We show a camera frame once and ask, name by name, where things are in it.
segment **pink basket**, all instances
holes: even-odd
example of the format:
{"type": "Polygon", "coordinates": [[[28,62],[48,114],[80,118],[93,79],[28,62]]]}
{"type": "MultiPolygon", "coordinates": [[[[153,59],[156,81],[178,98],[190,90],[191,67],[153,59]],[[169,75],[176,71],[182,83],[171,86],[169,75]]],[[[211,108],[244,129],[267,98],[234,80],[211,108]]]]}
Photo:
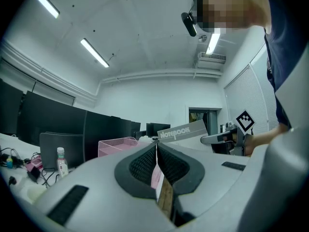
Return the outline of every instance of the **pink basket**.
{"type": "MultiPolygon", "coordinates": [[[[98,157],[104,157],[123,150],[133,149],[138,146],[146,146],[149,143],[136,141],[134,137],[117,138],[111,140],[99,141],[98,157]]],[[[155,166],[151,178],[151,187],[156,189],[160,180],[161,170],[158,164],[155,166]]]]}
{"type": "Polygon", "coordinates": [[[125,137],[125,138],[99,141],[98,157],[111,155],[117,152],[121,152],[123,150],[128,150],[143,145],[147,145],[147,143],[136,141],[134,137],[125,137]]]}

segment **dark blue shirt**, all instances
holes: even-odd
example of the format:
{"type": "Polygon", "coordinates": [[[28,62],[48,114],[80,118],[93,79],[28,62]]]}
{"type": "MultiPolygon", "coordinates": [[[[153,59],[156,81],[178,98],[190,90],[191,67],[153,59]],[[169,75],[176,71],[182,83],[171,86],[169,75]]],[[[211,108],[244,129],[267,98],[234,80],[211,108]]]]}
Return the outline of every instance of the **dark blue shirt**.
{"type": "MultiPolygon", "coordinates": [[[[268,52],[267,77],[276,92],[298,63],[307,40],[282,0],[269,0],[269,5],[271,33],[265,33],[268,52]]],[[[278,122],[290,126],[277,98],[276,103],[278,122]]]]}

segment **paper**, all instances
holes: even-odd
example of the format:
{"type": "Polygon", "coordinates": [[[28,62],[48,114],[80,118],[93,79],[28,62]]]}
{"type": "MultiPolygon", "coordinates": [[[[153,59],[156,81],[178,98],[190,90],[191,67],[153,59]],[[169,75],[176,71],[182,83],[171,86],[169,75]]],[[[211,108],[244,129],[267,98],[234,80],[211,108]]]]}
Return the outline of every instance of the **paper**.
{"type": "Polygon", "coordinates": [[[208,136],[203,120],[158,131],[158,137],[161,143],[172,143],[212,153],[211,145],[204,145],[201,143],[200,139],[203,136],[208,136]]]}

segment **black rubber strip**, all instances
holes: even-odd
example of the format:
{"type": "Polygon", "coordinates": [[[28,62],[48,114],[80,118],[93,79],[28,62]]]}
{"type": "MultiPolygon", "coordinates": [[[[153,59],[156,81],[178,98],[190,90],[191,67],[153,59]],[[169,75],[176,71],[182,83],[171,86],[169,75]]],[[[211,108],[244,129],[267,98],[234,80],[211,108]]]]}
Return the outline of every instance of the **black rubber strip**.
{"type": "Polygon", "coordinates": [[[244,169],[246,167],[246,165],[237,164],[237,163],[233,163],[233,162],[229,162],[229,161],[222,163],[222,166],[232,168],[232,169],[237,169],[237,170],[240,170],[240,171],[244,171],[244,169]]]}
{"type": "Polygon", "coordinates": [[[87,187],[74,186],[47,216],[64,226],[88,190],[87,187]]]}

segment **doorway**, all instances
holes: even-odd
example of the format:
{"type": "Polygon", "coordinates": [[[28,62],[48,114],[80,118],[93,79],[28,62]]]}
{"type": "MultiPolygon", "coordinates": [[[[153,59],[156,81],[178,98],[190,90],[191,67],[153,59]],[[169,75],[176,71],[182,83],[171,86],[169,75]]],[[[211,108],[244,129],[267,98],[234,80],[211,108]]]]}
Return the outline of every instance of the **doorway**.
{"type": "Polygon", "coordinates": [[[189,123],[203,120],[208,135],[218,133],[217,111],[189,108],[189,123]]]}

